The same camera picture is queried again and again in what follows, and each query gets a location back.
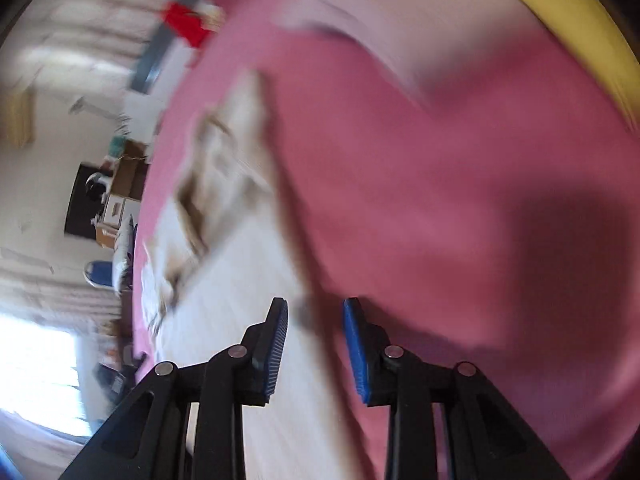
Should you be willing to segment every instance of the pink surface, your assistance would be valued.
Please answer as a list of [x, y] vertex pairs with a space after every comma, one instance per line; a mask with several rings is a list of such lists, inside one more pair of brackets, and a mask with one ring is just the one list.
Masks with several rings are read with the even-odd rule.
[[[603, 478], [640, 420], [640, 148], [622, 118], [546, 33], [426, 112], [353, 42], [276, 30], [277, 2], [242, 4], [181, 85], [139, 240], [204, 108], [257, 64], [324, 288], [370, 298], [371, 318], [430, 362], [476, 362], [574, 480]], [[143, 261], [138, 243], [136, 283]], [[139, 287], [134, 300], [141, 348]], [[385, 413], [342, 376], [381, 478]]]

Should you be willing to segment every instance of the wall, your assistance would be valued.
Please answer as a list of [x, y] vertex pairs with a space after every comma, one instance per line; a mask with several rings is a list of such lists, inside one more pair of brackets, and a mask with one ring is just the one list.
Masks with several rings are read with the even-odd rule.
[[101, 162], [116, 126], [85, 111], [69, 115], [70, 102], [71, 96], [38, 93], [34, 143], [15, 150], [0, 142], [0, 248], [35, 258], [0, 256], [0, 268], [84, 283], [84, 265], [113, 253], [65, 236], [66, 209], [78, 165]]

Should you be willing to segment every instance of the window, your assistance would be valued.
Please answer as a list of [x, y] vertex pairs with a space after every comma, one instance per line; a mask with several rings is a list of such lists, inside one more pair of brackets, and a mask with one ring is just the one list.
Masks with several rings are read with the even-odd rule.
[[89, 436], [74, 337], [0, 316], [0, 408], [73, 436]]

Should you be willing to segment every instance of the yellow curved edge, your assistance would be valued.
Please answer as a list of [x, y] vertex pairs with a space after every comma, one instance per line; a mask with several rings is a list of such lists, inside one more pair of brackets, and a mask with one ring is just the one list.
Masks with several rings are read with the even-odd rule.
[[640, 118], [640, 63], [599, 0], [521, 0], [591, 72], [632, 127]]

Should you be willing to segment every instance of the red object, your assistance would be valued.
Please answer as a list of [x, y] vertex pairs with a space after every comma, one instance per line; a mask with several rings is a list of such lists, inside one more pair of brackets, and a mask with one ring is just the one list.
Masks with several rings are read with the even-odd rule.
[[200, 48], [211, 33], [202, 27], [202, 20], [189, 7], [172, 2], [164, 12], [164, 22], [194, 48]]

